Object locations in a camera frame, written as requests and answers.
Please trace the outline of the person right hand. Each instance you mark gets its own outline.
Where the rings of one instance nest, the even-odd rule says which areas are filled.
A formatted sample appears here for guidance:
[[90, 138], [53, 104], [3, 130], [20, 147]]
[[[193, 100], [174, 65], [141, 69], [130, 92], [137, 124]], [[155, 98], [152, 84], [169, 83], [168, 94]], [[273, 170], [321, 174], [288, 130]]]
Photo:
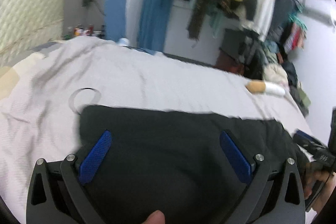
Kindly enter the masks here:
[[312, 209], [317, 214], [319, 214], [323, 207], [326, 205], [335, 188], [335, 172], [329, 173], [327, 171], [322, 171], [318, 169], [313, 171], [312, 165], [312, 162], [307, 163], [306, 165], [303, 193], [305, 199], [307, 199], [312, 194], [313, 184], [315, 181], [321, 181], [325, 184], [320, 194], [317, 196], [312, 204]]

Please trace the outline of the person left hand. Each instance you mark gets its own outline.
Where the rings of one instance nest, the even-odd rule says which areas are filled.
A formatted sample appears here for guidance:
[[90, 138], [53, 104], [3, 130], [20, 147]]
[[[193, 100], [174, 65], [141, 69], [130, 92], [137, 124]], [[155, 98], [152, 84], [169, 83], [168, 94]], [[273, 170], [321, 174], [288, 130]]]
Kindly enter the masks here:
[[160, 210], [151, 213], [143, 224], [165, 224], [165, 215]]

